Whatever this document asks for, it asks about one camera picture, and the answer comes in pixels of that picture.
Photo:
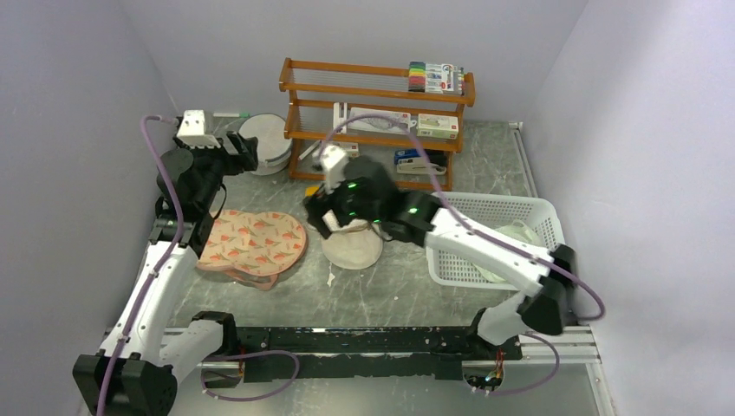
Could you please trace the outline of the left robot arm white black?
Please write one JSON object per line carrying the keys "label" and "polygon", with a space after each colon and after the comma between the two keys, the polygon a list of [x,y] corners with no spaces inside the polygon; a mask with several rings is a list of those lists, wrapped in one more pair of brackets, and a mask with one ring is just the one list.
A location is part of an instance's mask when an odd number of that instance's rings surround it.
{"label": "left robot arm white black", "polygon": [[155,161],[156,218],[133,292],[95,354],[80,355],[73,378],[93,415],[167,415],[180,382],[205,359],[226,361],[240,349],[233,314],[198,312],[183,333],[163,335],[184,277],[195,269],[217,215],[212,202],[226,176],[258,167],[255,137],[229,132],[229,153],[182,141]]}

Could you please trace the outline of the beige mesh laundry bag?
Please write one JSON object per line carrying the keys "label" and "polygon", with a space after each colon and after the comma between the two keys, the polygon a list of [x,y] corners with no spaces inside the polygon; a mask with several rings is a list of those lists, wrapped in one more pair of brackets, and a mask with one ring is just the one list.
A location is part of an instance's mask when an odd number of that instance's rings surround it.
{"label": "beige mesh laundry bag", "polygon": [[340,229],[322,239],[324,256],[345,270],[364,270],[380,259],[384,241],[376,225],[362,224]]}

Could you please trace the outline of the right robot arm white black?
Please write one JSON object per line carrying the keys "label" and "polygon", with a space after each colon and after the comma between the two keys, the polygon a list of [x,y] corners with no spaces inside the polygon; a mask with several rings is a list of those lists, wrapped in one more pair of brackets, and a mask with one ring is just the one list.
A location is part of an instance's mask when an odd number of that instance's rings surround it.
{"label": "right robot arm white black", "polygon": [[516,294],[485,309],[467,337],[470,352],[490,358],[502,343],[523,333],[561,335],[576,321],[571,298],[576,254],[566,244],[554,249],[517,241],[458,212],[437,194],[402,191],[379,162],[351,158],[331,146],[315,161],[325,179],[303,200],[307,219],[325,239],[354,221],[378,226],[394,241],[440,250],[502,277]]}

